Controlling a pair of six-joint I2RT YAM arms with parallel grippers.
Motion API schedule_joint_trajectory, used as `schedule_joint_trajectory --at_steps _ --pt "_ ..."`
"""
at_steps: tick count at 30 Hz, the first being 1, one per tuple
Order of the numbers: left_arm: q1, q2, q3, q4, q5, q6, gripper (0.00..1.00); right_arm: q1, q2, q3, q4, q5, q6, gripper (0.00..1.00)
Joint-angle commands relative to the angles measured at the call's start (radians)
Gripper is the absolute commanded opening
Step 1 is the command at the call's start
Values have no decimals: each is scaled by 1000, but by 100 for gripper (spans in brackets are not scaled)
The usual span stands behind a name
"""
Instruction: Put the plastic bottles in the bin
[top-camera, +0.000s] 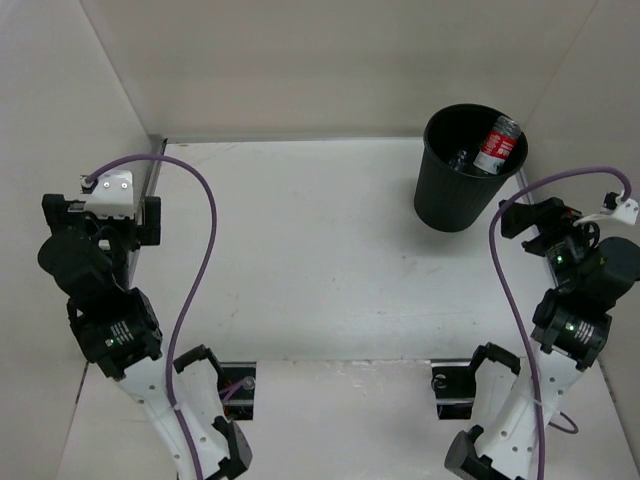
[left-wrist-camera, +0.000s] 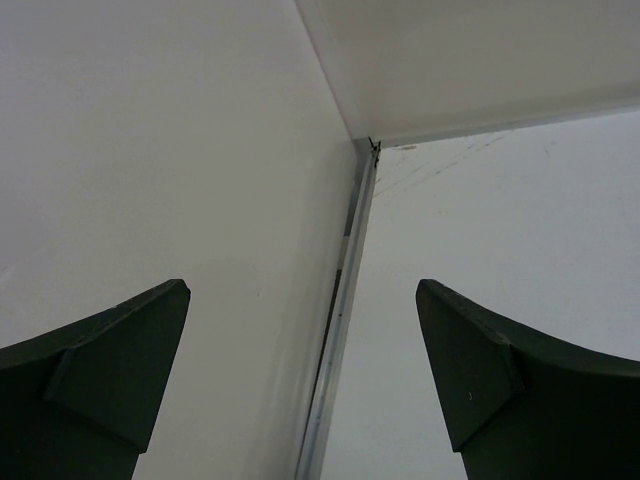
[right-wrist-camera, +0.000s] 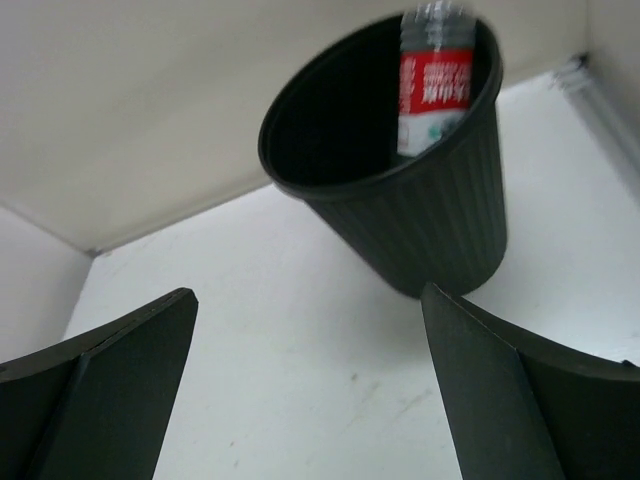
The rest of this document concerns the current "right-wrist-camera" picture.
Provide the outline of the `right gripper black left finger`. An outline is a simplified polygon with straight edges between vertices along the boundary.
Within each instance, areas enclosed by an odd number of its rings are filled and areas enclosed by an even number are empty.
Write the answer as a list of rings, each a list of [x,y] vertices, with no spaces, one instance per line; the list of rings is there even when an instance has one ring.
[[[2,363],[2,478],[152,478],[197,311],[179,288]]]

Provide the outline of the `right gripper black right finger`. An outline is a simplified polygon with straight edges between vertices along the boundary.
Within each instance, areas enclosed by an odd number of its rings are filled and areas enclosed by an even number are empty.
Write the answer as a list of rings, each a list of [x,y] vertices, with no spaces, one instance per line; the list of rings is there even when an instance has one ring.
[[[465,479],[636,479],[639,368],[428,284],[421,307]]]

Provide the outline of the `red label water bottle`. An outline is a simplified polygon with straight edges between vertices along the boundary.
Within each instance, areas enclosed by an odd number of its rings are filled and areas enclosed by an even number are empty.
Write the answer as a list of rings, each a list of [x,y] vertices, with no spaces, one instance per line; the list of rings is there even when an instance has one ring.
[[[397,153],[420,155],[471,105],[476,17],[452,1],[405,12],[400,27]]]

